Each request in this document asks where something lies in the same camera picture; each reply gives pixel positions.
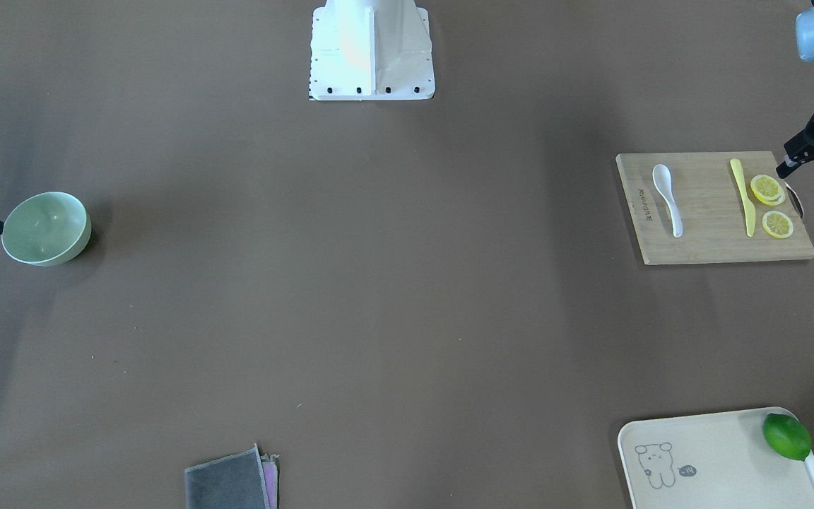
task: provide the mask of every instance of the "yellow knife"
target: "yellow knife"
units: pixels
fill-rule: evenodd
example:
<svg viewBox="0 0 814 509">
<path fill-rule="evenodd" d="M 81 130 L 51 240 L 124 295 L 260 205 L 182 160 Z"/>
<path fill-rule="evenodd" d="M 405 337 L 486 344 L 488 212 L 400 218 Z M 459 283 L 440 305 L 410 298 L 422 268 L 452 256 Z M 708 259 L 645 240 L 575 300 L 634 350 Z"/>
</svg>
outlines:
<svg viewBox="0 0 814 509">
<path fill-rule="evenodd" d="M 743 218 L 746 219 L 746 236 L 755 234 L 755 205 L 749 200 L 746 194 L 746 181 L 743 179 L 743 164 L 740 159 L 731 159 L 731 170 L 733 178 L 737 181 L 737 188 L 740 190 L 740 201 L 743 202 Z"/>
</svg>

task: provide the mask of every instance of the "white spoon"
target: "white spoon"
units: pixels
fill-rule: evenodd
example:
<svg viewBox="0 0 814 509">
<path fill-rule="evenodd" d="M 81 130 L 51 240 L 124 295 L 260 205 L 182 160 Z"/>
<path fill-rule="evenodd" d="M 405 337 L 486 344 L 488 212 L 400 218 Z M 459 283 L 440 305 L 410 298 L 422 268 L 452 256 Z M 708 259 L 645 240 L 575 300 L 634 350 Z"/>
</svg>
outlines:
<svg viewBox="0 0 814 509">
<path fill-rule="evenodd" d="M 671 213 L 671 228 L 674 230 L 675 238 L 684 235 L 684 222 L 680 218 L 678 202 L 674 201 L 674 193 L 671 191 L 671 170 L 666 165 L 656 164 L 652 168 L 652 182 L 661 194 L 661 197 L 668 202 L 668 210 Z"/>
</svg>

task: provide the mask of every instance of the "green bowl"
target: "green bowl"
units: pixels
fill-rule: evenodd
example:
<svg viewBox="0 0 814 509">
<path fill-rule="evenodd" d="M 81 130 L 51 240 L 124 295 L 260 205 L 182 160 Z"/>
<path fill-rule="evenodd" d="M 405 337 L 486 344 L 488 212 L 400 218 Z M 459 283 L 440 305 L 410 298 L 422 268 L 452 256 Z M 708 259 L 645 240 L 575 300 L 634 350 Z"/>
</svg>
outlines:
<svg viewBox="0 0 814 509">
<path fill-rule="evenodd" d="M 10 213 L 2 228 L 2 247 L 23 264 L 49 267 L 77 257 L 90 241 L 90 215 L 67 193 L 36 194 Z"/>
</svg>

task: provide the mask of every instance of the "lemon slice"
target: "lemon slice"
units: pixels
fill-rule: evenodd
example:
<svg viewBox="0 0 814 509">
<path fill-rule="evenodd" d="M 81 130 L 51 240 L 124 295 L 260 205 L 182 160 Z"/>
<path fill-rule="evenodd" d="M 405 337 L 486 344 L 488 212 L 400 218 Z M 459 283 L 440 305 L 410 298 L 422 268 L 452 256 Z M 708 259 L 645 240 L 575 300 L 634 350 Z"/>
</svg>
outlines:
<svg viewBox="0 0 814 509">
<path fill-rule="evenodd" d="M 762 216 L 762 228 L 773 238 L 788 238 L 794 234 L 794 222 L 777 210 L 769 210 Z"/>
<path fill-rule="evenodd" d="M 781 205 L 784 202 L 784 188 L 778 181 L 767 175 L 756 175 L 750 180 L 756 199 L 765 205 Z"/>
</svg>

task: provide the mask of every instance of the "plastic tray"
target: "plastic tray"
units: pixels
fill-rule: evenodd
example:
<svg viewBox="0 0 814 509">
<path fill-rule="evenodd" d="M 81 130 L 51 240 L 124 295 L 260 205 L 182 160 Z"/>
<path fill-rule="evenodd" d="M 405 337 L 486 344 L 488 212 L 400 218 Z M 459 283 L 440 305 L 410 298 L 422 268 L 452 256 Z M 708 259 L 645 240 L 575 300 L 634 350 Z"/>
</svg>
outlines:
<svg viewBox="0 0 814 509">
<path fill-rule="evenodd" d="M 778 455 L 762 437 L 779 406 L 627 423 L 618 434 L 634 509 L 814 509 L 814 455 Z"/>
</svg>

